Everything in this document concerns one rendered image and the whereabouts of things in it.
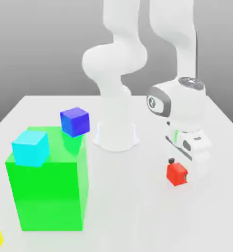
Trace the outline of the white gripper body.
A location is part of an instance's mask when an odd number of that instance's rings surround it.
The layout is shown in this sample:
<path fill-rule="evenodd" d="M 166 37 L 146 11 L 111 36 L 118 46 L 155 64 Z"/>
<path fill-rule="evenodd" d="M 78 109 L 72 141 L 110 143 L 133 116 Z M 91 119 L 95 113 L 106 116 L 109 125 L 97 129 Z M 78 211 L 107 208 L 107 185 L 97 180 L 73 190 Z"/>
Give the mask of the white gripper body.
<path fill-rule="evenodd" d="M 168 157 L 186 168 L 189 179 L 198 179 L 207 174 L 210 140 L 204 133 L 168 133 L 166 140 Z"/>

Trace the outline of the small red cube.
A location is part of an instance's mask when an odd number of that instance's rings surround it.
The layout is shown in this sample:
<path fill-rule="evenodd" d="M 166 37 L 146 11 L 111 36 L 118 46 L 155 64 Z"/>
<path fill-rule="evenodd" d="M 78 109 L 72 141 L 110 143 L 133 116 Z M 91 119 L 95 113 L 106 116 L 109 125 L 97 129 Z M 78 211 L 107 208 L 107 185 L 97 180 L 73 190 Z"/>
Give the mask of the small red cube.
<path fill-rule="evenodd" d="M 187 183 L 188 170 L 180 163 L 172 163 L 167 166 L 166 177 L 174 185 Z"/>

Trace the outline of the small blue cube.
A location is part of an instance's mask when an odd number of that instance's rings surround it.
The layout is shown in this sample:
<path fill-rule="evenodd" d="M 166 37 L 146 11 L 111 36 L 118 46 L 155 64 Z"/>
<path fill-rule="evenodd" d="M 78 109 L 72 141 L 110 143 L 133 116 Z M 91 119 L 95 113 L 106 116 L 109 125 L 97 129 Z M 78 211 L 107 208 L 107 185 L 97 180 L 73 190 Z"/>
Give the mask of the small blue cube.
<path fill-rule="evenodd" d="M 74 107 L 60 113 L 62 130 L 71 137 L 77 137 L 90 131 L 89 113 Z"/>

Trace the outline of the small cyan cube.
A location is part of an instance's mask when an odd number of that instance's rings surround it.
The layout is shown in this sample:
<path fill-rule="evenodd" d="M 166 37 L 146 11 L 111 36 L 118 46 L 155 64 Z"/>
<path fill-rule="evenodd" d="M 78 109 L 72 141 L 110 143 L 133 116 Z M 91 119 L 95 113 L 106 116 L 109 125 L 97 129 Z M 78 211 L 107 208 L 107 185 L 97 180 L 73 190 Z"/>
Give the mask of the small cyan cube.
<path fill-rule="evenodd" d="M 50 155 L 48 133 L 45 131 L 23 131 L 11 143 L 15 164 L 41 167 Z"/>

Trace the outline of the large green box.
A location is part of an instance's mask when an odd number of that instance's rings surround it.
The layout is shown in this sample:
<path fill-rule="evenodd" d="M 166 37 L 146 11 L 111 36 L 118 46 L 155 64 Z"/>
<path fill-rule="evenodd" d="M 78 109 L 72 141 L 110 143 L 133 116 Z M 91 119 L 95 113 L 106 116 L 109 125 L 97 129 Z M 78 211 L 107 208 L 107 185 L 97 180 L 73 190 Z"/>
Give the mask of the large green box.
<path fill-rule="evenodd" d="M 23 231 L 81 231 L 88 198 L 86 136 L 70 137 L 59 126 L 31 126 L 48 134 L 50 156 L 40 168 L 6 170 Z"/>

